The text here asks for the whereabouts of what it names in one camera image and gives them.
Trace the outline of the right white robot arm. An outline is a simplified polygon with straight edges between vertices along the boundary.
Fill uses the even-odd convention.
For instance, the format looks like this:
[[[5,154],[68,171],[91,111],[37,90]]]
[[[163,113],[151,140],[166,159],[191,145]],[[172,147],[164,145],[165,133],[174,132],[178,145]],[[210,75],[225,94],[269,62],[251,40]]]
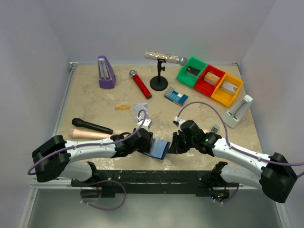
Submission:
[[[254,152],[230,143],[216,133],[205,133],[193,120],[175,117],[178,130],[173,133],[170,153],[187,153],[196,149],[202,154],[230,161],[213,172],[228,183],[245,184],[257,189],[278,203],[285,203],[298,177],[292,165],[279,154]]]

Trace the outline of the navy blue card holder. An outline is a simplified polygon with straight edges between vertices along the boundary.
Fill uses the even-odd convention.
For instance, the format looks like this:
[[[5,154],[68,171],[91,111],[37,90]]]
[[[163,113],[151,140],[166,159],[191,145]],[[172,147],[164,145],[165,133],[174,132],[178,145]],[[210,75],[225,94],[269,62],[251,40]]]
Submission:
[[[161,140],[160,138],[158,138],[158,142],[155,148],[151,150],[151,154],[153,155],[152,158],[164,160],[166,154],[168,153],[169,148],[170,148],[169,141]]]

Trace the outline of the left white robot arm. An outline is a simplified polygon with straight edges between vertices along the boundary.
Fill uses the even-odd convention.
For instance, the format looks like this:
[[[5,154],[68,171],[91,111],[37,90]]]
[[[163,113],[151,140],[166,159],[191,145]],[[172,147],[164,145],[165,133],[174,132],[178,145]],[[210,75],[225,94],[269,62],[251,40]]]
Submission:
[[[115,134],[95,141],[75,142],[56,135],[32,152],[33,168],[28,175],[35,175],[38,182],[63,177],[63,172],[81,160],[93,158],[120,158],[133,152],[149,153],[155,139],[153,133],[143,128],[124,136]]]

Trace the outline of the gold VIP card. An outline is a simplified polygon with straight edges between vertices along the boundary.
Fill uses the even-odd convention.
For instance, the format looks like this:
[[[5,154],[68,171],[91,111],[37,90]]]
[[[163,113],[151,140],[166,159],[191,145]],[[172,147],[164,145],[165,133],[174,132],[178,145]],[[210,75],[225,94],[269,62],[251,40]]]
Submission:
[[[129,102],[118,102],[115,104],[115,110],[129,110],[130,103]]]

